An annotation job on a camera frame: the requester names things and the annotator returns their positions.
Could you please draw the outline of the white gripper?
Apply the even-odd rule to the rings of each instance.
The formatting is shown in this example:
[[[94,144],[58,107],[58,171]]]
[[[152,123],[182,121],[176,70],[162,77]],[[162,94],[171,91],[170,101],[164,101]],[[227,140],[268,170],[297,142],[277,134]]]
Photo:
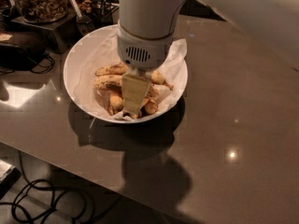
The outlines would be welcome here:
[[[118,22],[117,51],[121,60],[131,66],[121,79],[124,113],[139,113],[151,80],[151,76],[144,71],[155,70],[164,63],[173,33],[172,23]]]

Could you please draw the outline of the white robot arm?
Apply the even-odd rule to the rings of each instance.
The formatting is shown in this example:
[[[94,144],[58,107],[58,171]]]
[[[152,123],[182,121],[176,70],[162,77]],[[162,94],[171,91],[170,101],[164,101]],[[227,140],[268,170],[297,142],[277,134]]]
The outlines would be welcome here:
[[[149,71],[160,67],[172,44],[185,0],[120,0],[117,49],[129,65],[122,79],[124,111],[136,114],[150,87]],[[299,0],[196,0],[225,20],[296,61]]]

